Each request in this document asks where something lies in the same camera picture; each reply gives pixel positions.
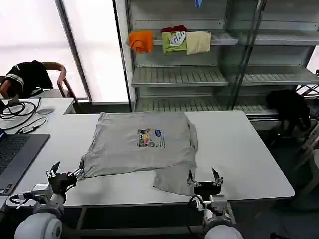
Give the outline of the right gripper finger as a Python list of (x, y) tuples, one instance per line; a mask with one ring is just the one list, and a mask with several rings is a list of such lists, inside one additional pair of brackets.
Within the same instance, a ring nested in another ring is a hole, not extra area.
[(189, 187), (200, 187), (201, 186), (201, 184), (194, 179), (192, 171), (190, 169), (188, 171), (187, 185)]
[(217, 186), (217, 187), (221, 187), (222, 184), (223, 184), (223, 177), (220, 177), (219, 173), (214, 168), (212, 168), (212, 173), (213, 173), (213, 176), (214, 176), (213, 185)]

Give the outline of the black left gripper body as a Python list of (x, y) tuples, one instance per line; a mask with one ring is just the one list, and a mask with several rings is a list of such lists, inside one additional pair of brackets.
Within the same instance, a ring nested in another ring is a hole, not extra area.
[(48, 174), (48, 182), (54, 194), (66, 197), (66, 192), (69, 188), (76, 185), (77, 179), (75, 176), (67, 173), (54, 173), (50, 171)]

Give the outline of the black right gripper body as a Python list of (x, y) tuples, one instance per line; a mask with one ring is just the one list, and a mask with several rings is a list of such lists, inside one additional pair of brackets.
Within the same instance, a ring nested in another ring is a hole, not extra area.
[(214, 182), (200, 182), (200, 186), (194, 188), (194, 194), (200, 196), (218, 195), (221, 193), (221, 187)]

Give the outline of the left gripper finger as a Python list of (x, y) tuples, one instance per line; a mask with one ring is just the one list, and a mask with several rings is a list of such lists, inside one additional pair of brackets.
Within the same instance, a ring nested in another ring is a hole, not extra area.
[(75, 169), (73, 172), (69, 172), (68, 176), (75, 177), (77, 180), (81, 180), (84, 178), (85, 175), (85, 167), (84, 167), (84, 161), (81, 160), (79, 167)]
[(58, 171), (59, 165), (60, 165), (60, 162), (58, 161), (55, 164), (53, 164), (49, 170), (46, 170), (47, 178), (52, 178), (56, 176), (56, 172)]

